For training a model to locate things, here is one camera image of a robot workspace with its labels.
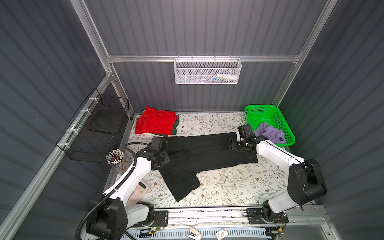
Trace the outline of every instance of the calculator screen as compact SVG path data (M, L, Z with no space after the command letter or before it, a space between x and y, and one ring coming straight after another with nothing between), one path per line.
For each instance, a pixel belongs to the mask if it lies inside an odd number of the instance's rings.
M147 186L145 186L142 182L139 182L139 185L142 187L142 188L147 188Z

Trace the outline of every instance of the black cloth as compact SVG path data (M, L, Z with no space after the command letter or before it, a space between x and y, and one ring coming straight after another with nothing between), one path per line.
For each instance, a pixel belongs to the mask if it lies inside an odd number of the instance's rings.
M236 133L166 138L170 163L159 171L176 201L200 186L199 172L258 162L256 153L230 151L230 138Z

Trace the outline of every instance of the white bottle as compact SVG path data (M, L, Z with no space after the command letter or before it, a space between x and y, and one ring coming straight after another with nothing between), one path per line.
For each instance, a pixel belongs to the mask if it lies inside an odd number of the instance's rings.
M219 78L223 78L223 79L226 79L230 81L237 81L237 75L233 75L233 74L218 74L217 75Z

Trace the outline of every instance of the dark green cloth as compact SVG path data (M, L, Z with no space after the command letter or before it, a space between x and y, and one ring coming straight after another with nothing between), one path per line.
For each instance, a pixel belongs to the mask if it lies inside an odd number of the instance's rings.
M176 130L176 128L177 128L177 126L179 125L179 123L180 123L180 119L179 119L179 116L178 115L176 115L176 121L175 121L175 123L173 124L173 129L172 129L172 135L176 135L177 134L177 130ZM159 135L159 136L162 136L162 137L168 137L168 135L165 135L165 134L159 134L159 133L153 133L153 134L155 134L155 135Z

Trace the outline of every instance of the pen holder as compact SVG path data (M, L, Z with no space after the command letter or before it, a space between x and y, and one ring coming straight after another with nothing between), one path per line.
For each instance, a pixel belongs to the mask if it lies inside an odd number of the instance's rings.
M114 164L110 164L112 166L112 169L116 170L117 173L122 176L125 171L129 168L129 163L128 161L125 159L125 156L123 157L122 163L118 164L118 165L114 165Z

